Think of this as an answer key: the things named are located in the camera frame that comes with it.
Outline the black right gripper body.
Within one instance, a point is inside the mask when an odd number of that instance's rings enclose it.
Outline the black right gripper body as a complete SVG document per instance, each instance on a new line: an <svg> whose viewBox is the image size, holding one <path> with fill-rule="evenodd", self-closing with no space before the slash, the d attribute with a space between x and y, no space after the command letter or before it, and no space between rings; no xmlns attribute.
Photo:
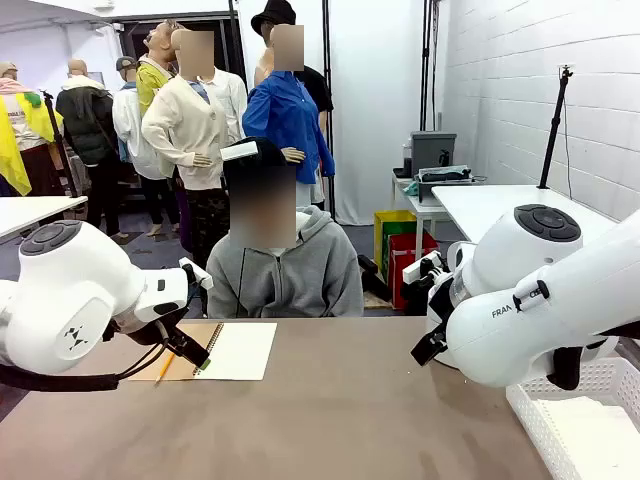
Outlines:
<svg viewBox="0 0 640 480"><path fill-rule="evenodd" d="M454 310L450 297L453 279L452 273L440 275L429 292L427 317L434 326L426 336L428 345L446 344L446 327Z"/></svg>

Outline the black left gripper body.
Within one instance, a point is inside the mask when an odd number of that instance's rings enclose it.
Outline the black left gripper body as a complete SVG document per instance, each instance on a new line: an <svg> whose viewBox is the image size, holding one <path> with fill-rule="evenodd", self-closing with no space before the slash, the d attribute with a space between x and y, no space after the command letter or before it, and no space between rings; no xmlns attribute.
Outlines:
<svg viewBox="0 0 640 480"><path fill-rule="evenodd" d="M140 345L162 344L170 336L175 321L159 318L142 322L135 316L113 317L102 334L102 341L109 342L117 335L124 335Z"/></svg>

